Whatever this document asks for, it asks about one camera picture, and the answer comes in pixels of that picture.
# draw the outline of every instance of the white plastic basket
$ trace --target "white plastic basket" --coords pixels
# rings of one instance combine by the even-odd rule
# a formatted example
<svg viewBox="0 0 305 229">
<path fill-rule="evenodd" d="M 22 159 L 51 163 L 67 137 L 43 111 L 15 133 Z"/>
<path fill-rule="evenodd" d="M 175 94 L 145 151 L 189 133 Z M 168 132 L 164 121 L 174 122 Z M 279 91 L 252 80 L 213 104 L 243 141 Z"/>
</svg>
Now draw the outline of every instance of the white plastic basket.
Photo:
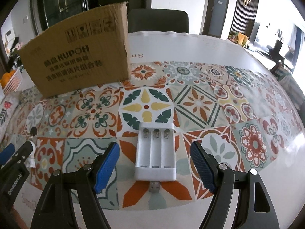
<svg viewBox="0 0 305 229">
<path fill-rule="evenodd" d="M 3 89 L 4 95 L 8 95 L 9 93 L 16 91 L 19 88 L 21 82 L 22 82 L 22 75 L 20 72 L 20 67 L 18 67 L 14 75 L 9 80 L 9 82 L 5 85 Z"/>
</svg>

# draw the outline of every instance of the black chair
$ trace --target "black chair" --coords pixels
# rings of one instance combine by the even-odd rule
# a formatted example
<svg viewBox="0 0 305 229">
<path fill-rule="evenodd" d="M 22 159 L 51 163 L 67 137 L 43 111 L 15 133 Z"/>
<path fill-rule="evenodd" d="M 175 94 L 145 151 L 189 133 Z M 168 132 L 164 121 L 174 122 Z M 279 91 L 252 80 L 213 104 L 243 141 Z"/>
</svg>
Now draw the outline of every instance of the black chair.
<svg viewBox="0 0 305 229">
<path fill-rule="evenodd" d="M 128 31 L 129 33 L 138 31 L 189 33 L 189 16 L 180 10 L 132 9 L 128 13 Z"/>
</svg>

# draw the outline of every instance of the cardboard box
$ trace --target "cardboard box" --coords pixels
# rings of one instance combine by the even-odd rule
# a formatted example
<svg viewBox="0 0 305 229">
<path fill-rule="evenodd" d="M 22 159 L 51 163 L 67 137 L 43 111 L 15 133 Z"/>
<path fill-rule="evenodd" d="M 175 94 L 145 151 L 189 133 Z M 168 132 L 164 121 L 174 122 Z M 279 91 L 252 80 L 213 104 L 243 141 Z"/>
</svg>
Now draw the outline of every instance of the cardboard box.
<svg viewBox="0 0 305 229">
<path fill-rule="evenodd" d="M 130 78 L 126 3 L 61 21 L 23 46 L 19 55 L 43 97 Z"/>
</svg>

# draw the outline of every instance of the battery spring contact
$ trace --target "battery spring contact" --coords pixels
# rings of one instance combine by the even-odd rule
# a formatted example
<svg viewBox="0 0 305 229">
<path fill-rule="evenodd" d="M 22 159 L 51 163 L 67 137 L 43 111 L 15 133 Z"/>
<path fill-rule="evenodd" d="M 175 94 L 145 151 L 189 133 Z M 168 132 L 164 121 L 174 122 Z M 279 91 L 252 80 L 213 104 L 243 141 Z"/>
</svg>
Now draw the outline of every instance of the battery spring contact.
<svg viewBox="0 0 305 229">
<path fill-rule="evenodd" d="M 147 128 L 143 129 L 143 134 L 144 134 L 144 138 L 148 138 L 149 137 L 149 130 Z"/>
<path fill-rule="evenodd" d="M 154 136 L 154 138 L 158 139 L 158 138 L 159 138 L 159 134 L 160 134 L 160 130 L 159 130 L 159 129 L 155 129 L 155 130 L 153 131 L 153 136 Z"/>
<path fill-rule="evenodd" d="M 164 130 L 164 138 L 168 139 L 170 137 L 170 129 L 165 129 Z"/>
</svg>

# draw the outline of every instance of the blue gripper pad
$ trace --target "blue gripper pad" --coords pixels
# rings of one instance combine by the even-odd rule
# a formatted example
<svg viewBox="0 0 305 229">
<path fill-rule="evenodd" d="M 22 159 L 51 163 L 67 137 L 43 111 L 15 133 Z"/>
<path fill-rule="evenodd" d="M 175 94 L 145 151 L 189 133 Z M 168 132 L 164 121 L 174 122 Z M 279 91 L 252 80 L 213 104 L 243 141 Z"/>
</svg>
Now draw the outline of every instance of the blue gripper pad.
<svg viewBox="0 0 305 229">
<path fill-rule="evenodd" d="M 213 194 L 216 190 L 216 186 L 214 184 L 214 176 L 212 170 L 209 168 L 208 163 L 194 143 L 191 144 L 190 153 L 204 187 Z"/>
<path fill-rule="evenodd" d="M 0 165 L 5 165 L 5 163 L 10 159 L 11 156 L 15 153 L 15 146 L 10 143 L 7 147 L 0 152 Z"/>
<path fill-rule="evenodd" d="M 105 154 L 106 156 L 104 156 L 104 161 L 96 172 L 96 183 L 93 187 L 96 194 L 100 193 L 103 189 L 106 188 L 112 171 L 115 168 L 116 162 L 119 159 L 120 147 L 118 143 L 114 143 L 110 151 L 106 150 L 103 155 Z"/>
</svg>

